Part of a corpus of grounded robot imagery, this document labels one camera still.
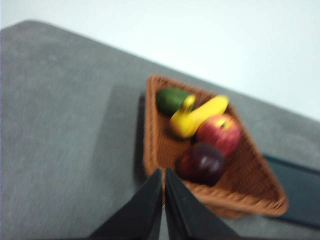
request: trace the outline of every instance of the avocado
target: avocado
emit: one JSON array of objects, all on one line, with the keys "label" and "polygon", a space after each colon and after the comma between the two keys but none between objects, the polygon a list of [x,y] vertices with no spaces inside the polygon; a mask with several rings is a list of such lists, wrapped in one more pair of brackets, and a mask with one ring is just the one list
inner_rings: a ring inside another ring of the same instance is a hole
[{"label": "avocado", "polygon": [[164,88],[156,93],[156,106],[162,114],[172,116],[190,94],[179,88]]}]

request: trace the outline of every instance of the gray table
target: gray table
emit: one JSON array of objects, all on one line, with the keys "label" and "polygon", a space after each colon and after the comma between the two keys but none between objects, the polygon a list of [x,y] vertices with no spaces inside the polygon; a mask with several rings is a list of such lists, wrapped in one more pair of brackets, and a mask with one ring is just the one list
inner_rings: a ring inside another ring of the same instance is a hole
[{"label": "gray table", "polygon": [[[319,122],[25,21],[1,31],[1,239],[85,237],[131,198],[145,179],[143,95],[153,73],[227,94],[263,152],[320,169]],[[263,216],[224,221],[246,236],[320,236]]]}]

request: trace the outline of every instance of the fake fruit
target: fake fruit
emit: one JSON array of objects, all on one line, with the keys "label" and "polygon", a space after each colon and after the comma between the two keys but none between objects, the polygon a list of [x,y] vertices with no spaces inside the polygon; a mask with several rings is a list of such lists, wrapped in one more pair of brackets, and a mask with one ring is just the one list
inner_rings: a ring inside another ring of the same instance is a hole
[{"label": "fake fruit", "polygon": [[195,95],[189,95],[170,119],[172,132],[180,138],[192,137],[207,118],[223,114],[229,102],[227,96],[217,95],[192,111],[195,100]]},{"label": "fake fruit", "polygon": [[196,139],[216,147],[224,156],[231,154],[238,146],[241,128],[228,114],[209,117],[199,127]]},{"label": "fake fruit", "polygon": [[189,92],[179,88],[165,88],[155,95],[156,106],[161,113],[172,116],[189,95]]},{"label": "fake fruit", "polygon": [[179,177],[199,184],[214,186],[226,167],[222,154],[208,143],[197,143],[188,148],[175,162]]}]

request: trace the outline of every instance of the wicker basket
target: wicker basket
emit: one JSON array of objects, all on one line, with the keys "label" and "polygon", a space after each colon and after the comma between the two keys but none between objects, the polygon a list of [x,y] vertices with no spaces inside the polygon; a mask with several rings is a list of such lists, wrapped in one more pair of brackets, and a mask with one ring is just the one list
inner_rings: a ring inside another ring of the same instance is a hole
[{"label": "wicker basket", "polygon": [[[180,88],[195,94],[197,106],[215,96],[164,76],[152,75],[148,78],[143,155],[143,166],[147,176],[157,168],[174,169],[177,157],[192,144],[189,139],[174,139],[169,130],[169,118],[157,109],[156,93],[168,87]],[[226,172],[213,187],[186,180],[183,182],[203,204],[222,217],[238,218],[248,214],[282,215],[288,208],[288,201],[281,185],[230,104],[226,113],[232,115],[242,128],[239,146],[226,159]]]}]

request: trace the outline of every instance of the apple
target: apple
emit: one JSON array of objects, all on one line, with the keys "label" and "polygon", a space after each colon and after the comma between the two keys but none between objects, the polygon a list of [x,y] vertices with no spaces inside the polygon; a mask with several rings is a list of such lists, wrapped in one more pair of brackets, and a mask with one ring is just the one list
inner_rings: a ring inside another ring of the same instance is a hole
[{"label": "apple", "polygon": [[225,168],[224,156],[205,142],[189,147],[175,162],[175,172],[180,178],[209,186],[220,180]]},{"label": "apple", "polygon": [[241,138],[241,128],[229,114],[213,115],[201,124],[196,133],[199,142],[209,143],[224,156],[236,150]]}]

